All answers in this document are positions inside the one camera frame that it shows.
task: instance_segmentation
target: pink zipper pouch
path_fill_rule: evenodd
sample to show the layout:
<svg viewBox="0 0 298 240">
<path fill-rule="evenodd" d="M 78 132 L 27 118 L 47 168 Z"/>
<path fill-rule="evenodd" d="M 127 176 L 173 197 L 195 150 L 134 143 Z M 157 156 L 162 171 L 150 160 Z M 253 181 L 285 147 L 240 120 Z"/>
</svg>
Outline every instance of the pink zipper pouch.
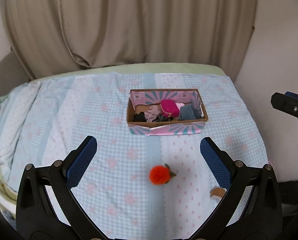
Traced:
<svg viewBox="0 0 298 240">
<path fill-rule="evenodd" d="M 164 99 L 160 103 L 161 111 L 164 117 L 177 118 L 180 114 L 179 108 L 172 99 Z"/>
</svg>

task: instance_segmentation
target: beige curtain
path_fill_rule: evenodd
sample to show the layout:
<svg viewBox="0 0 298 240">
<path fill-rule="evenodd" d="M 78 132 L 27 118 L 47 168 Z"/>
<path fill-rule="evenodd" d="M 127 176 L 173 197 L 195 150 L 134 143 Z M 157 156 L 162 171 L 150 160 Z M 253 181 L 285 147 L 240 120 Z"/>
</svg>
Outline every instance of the beige curtain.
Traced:
<svg viewBox="0 0 298 240">
<path fill-rule="evenodd" d="M 219 66 L 234 80 L 256 0 L 1 0 L 31 76 L 144 62 Z"/>
</svg>

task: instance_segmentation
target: metal screw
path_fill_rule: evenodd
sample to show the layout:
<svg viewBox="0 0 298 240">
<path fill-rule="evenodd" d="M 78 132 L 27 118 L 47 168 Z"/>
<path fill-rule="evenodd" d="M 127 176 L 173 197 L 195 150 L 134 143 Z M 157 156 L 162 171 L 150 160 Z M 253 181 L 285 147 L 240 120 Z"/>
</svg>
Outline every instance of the metal screw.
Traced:
<svg viewBox="0 0 298 240">
<path fill-rule="evenodd" d="M 272 170 L 272 166 L 270 164 L 266 164 L 265 165 L 265 168 L 268 170 L 268 171 L 271 171 Z"/>
<path fill-rule="evenodd" d="M 243 162 L 242 161 L 236 161 L 236 166 L 241 168 L 243 166 Z"/>
<path fill-rule="evenodd" d="M 26 166 L 25 166 L 25 169 L 28 171 L 28 170 L 30 170 L 32 168 L 32 164 L 27 164 Z"/>
<path fill-rule="evenodd" d="M 62 161 L 61 160 L 56 160 L 54 162 L 54 166 L 56 166 L 56 167 L 59 167 L 61 164 L 62 164 Z"/>
</svg>

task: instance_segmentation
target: blue gripper pad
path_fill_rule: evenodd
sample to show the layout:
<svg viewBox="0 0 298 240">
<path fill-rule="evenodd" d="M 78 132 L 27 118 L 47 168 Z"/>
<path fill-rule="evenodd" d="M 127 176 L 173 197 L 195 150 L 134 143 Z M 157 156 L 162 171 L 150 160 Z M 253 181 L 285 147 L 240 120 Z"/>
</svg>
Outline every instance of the blue gripper pad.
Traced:
<svg viewBox="0 0 298 240">
<path fill-rule="evenodd" d="M 219 156 L 219 154 L 222 154 L 221 150 L 217 147 L 217 145 L 212 141 L 210 137 L 206 137 L 201 140 L 200 152 L 206 163 L 208 164 L 212 174 L 216 178 L 219 186 L 229 190 L 232 183 L 232 175 L 227 165 L 230 165 L 230 160 L 233 163 L 229 155 L 229 159 L 227 158 L 226 160 L 222 160 Z"/>
<path fill-rule="evenodd" d="M 93 136 L 87 136 L 76 150 L 69 153 L 63 166 L 68 189 L 78 186 L 96 152 L 97 140 Z"/>
<path fill-rule="evenodd" d="M 284 93 L 286 96 L 289 96 L 289 97 L 293 97 L 293 98 L 297 98 L 298 99 L 298 94 L 295 94 L 295 93 L 292 93 L 292 92 L 286 92 Z"/>
</svg>

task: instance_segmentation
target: orange fruit toy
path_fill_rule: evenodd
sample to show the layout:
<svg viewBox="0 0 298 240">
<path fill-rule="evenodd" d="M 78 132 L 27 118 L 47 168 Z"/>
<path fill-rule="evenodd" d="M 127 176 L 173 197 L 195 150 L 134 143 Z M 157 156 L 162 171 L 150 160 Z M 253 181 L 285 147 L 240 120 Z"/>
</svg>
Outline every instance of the orange fruit toy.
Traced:
<svg viewBox="0 0 298 240">
<path fill-rule="evenodd" d="M 166 184 L 174 176 L 176 176 L 176 174 L 170 170 L 170 167 L 167 164 L 165 164 L 165 166 L 162 166 L 162 165 L 155 166 L 151 169 L 149 173 L 149 179 L 151 183 L 154 185 Z"/>
</svg>

